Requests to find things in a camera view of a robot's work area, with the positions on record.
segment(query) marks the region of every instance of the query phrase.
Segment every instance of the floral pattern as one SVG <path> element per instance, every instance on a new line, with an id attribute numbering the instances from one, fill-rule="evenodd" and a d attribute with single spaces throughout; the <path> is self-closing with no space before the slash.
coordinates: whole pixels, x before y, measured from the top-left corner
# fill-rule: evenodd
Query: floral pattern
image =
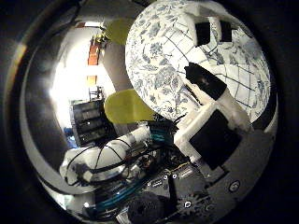
<path id="1" fill-rule="evenodd" d="M 182 81 L 184 67 L 198 63 L 223 80 L 251 121 L 256 120 L 271 90 L 269 69 L 257 41 L 237 25 L 233 41 L 221 42 L 219 20 L 209 18 L 210 42 L 195 47 L 190 25 L 183 17 L 190 4 L 200 7 L 200 2 L 161 0 L 137 17 L 127 38 L 125 57 L 134 88 L 155 112 L 175 120 L 200 106 Z"/>

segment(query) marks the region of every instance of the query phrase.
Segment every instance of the screw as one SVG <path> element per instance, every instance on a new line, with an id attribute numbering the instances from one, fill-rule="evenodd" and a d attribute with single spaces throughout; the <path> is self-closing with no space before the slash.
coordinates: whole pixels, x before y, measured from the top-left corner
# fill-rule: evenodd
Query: screw
<path id="1" fill-rule="evenodd" d="M 206 209 L 207 212 L 209 212 L 209 211 L 213 211 L 214 208 L 215 208 L 215 207 L 214 207 L 214 204 L 209 204 L 209 205 L 206 206 L 205 209 Z"/>
<path id="2" fill-rule="evenodd" d="M 229 190 L 231 192 L 236 192 L 240 187 L 240 181 L 236 180 L 235 182 L 233 182 L 231 185 L 230 185 L 230 188 Z"/>
<path id="3" fill-rule="evenodd" d="M 191 205 L 192 205 L 192 203 L 189 202 L 189 201 L 187 201 L 187 202 L 184 204 L 185 208 L 190 208 Z"/>

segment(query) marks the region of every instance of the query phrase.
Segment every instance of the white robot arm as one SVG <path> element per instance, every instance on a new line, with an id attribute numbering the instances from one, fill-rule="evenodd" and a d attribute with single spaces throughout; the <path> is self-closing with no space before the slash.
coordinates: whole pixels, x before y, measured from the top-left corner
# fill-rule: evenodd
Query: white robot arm
<path id="1" fill-rule="evenodd" d="M 99 182 L 113 178 L 124 170 L 131 149 L 150 139 L 150 128 L 141 125 L 136 130 L 111 140 L 103 148 L 84 147 L 68 150 L 60 174 L 69 185 L 79 181 Z"/>

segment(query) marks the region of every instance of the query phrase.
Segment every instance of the gear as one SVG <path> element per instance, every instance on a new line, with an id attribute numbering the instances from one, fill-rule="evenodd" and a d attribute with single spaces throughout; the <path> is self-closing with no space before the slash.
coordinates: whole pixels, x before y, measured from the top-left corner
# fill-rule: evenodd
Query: gear
<path id="1" fill-rule="evenodd" d="M 181 217 L 197 216 L 207 219 L 212 216 L 213 205 L 210 197 L 199 194 L 188 194 L 178 199 L 177 210 Z"/>

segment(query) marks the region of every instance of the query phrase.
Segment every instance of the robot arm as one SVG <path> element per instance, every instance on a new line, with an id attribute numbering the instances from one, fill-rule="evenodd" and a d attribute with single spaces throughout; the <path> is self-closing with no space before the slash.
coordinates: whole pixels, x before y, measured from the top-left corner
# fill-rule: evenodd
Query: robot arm
<path id="1" fill-rule="evenodd" d="M 185 70 L 183 81 L 202 106 L 177 124 L 174 142 L 191 162 L 203 158 L 214 169 L 227 160 L 252 126 L 226 84 L 195 63 Z"/>
<path id="2" fill-rule="evenodd" d="M 136 130 L 111 140 L 103 148 L 73 148 L 64 155 L 60 174 L 69 185 L 98 182 L 120 175 L 135 145 L 150 139 L 150 129 L 141 125 Z"/>

